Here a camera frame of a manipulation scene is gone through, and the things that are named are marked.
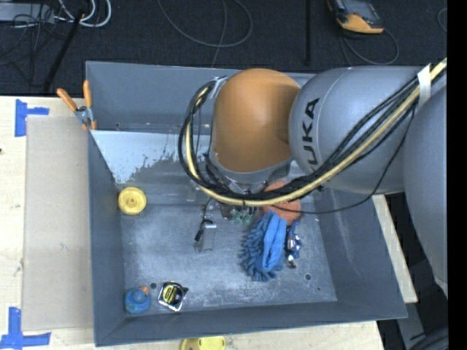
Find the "bin floor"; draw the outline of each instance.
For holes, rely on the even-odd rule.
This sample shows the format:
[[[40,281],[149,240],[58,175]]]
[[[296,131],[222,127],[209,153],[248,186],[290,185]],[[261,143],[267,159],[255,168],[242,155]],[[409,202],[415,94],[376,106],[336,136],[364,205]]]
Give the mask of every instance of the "bin floor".
[[[156,303],[162,284],[175,281],[189,289],[182,311],[267,306],[336,300],[317,220],[305,216],[297,227],[303,247],[297,268],[279,271],[268,282],[253,281],[241,266],[242,240],[251,226],[222,218],[213,250],[200,252],[194,237],[202,218],[200,206],[148,204],[136,216],[122,214],[125,288],[156,283],[146,314],[170,312]]]

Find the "orange handle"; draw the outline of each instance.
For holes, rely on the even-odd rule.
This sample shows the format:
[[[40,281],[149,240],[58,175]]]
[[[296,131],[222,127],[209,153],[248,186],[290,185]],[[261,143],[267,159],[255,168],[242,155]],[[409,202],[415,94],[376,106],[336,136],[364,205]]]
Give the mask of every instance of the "orange handle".
[[[69,109],[72,112],[75,112],[76,109],[78,109],[76,103],[72,100],[70,95],[63,88],[57,89],[57,95],[60,96],[60,98],[65,102],[65,104],[69,107]]]
[[[93,105],[93,98],[90,94],[89,81],[85,80],[82,84],[82,92],[85,96],[86,107],[90,108]]]

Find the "blue brush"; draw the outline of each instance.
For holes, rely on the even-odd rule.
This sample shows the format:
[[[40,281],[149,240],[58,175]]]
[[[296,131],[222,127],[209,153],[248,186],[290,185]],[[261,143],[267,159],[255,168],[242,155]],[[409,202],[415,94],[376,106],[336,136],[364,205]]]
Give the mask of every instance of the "blue brush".
[[[268,210],[243,242],[242,267],[256,281],[269,281],[283,269],[287,221]]]

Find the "yellow lid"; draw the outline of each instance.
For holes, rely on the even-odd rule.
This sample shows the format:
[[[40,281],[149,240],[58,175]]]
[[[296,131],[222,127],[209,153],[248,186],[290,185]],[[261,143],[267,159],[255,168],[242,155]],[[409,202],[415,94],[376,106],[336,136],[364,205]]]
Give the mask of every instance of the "yellow lid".
[[[182,341],[180,350],[224,350],[225,339],[218,335],[214,337],[187,338]]]
[[[139,188],[125,188],[118,196],[118,207],[125,214],[139,214],[146,207],[146,196]]]

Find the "gray bin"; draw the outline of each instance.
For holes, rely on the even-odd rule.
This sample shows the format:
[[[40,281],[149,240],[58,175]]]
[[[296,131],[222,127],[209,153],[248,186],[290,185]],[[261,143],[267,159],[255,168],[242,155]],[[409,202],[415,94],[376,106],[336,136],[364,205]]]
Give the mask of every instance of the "gray bin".
[[[252,281],[240,266],[248,226],[224,220],[219,209],[211,214],[217,224],[214,249],[194,247],[200,205],[207,197],[169,152],[176,148],[196,90],[213,77],[236,72],[86,63],[99,124],[88,134],[97,346],[407,317],[372,201],[306,215],[298,226],[304,243],[298,267],[285,267],[267,283]],[[301,85],[313,76],[289,75]],[[212,102],[202,117],[201,151]],[[119,192],[128,186],[147,194],[147,207],[136,216],[117,205]],[[363,198],[326,189],[304,198],[302,207],[325,211]],[[156,302],[162,283],[171,280],[189,288],[180,312]],[[151,283],[157,287],[150,291],[150,309],[128,314],[123,305],[127,289]]]

